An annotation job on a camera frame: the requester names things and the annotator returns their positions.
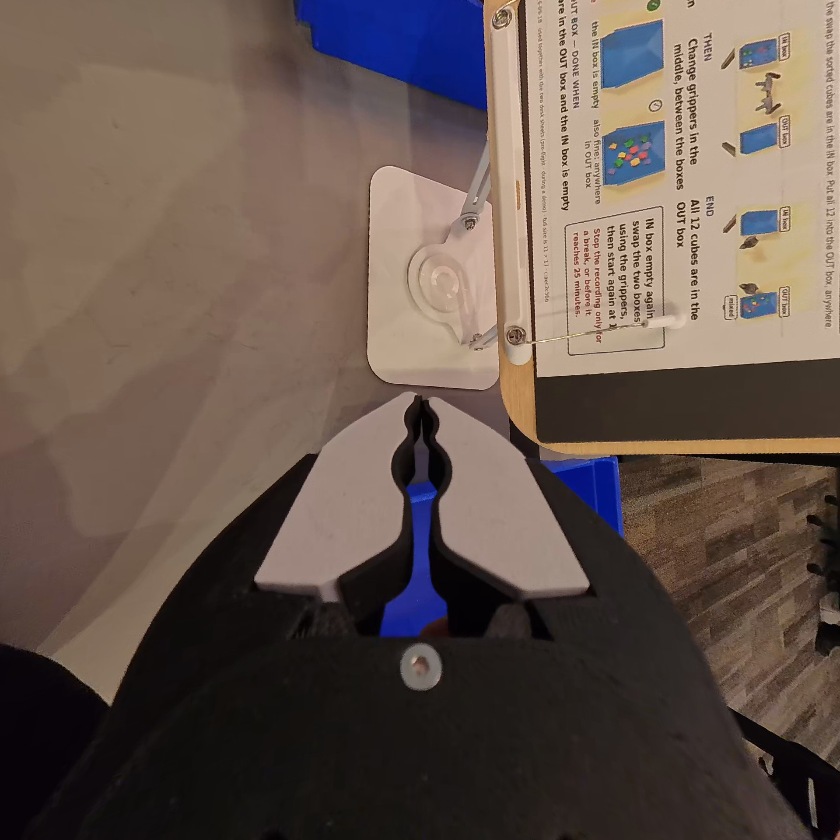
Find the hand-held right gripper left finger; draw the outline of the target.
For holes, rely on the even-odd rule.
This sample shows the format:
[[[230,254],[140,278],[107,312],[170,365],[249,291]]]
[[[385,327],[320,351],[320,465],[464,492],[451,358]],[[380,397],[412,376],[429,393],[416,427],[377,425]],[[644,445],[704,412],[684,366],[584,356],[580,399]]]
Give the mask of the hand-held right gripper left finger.
[[[259,592],[341,606],[361,635],[382,634],[413,576],[407,488],[421,414],[422,398],[405,392],[322,447],[255,573]]]

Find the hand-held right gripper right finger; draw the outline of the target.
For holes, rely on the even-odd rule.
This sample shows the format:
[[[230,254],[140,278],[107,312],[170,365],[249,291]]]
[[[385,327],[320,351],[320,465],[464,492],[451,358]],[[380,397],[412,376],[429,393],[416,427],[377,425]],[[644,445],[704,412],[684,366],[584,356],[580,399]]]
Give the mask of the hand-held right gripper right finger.
[[[437,495],[429,570],[453,637],[487,633],[501,608],[532,632],[529,602],[587,595],[591,583],[535,478],[504,437],[443,400],[423,409]]]

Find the blue plastic bin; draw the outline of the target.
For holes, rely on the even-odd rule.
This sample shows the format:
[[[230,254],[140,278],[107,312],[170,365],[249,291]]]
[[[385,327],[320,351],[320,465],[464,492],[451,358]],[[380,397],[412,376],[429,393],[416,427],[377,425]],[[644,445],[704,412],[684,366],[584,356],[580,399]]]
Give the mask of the blue plastic bin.
[[[487,110],[484,7],[478,1],[296,1],[326,56]]]
[[[542,465],[624,535],[623,500],[615,457],[543,460]],[[428,479],[416,480],[408,489],[413,518],[413,573],[405,590],[385,606],[381,637],[447,637],[448,609],[435,591],[429,560],[429,537],[437,491]]]

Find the wooden document stand board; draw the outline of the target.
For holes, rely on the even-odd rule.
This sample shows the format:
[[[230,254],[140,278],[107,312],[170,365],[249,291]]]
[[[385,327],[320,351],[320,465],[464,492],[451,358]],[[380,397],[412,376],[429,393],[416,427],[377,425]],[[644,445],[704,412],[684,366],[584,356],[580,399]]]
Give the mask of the wooden document stand board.
[[[537,377],[525,3],[484,2],[500,387],[512,422],[575,454],[837,453],[838,359]]]

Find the black office chair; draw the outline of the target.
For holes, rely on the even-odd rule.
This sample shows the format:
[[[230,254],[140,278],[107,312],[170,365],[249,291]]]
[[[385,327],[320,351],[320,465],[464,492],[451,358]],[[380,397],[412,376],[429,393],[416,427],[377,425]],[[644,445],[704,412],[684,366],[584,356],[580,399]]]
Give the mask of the black office chair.
[[[838,517],[826,521],[816,514],[809,514],[806,522],[819,530],[819,542],[824,548],[820,563],[808,563],[806,570],[822,581],[822,594],[818,609],[819,621],[815,635],[815,651],[829,658],[839,648],[839,536]]]

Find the printed instruction sheet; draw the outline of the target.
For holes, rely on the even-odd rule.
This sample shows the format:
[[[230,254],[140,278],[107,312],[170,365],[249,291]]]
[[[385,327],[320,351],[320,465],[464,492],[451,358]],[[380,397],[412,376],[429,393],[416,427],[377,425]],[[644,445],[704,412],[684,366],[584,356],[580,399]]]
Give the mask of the printed instruction sheet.
[[[838,359],[838,2],[521,21],[537,377]]]

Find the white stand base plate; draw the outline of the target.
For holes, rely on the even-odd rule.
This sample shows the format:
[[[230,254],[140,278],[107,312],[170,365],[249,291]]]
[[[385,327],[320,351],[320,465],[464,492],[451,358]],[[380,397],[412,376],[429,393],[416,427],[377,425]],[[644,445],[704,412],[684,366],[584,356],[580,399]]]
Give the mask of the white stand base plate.
[[[498,380],[491,205],[393,165],[370,183],[367,360],[383,382],[485,391]]]

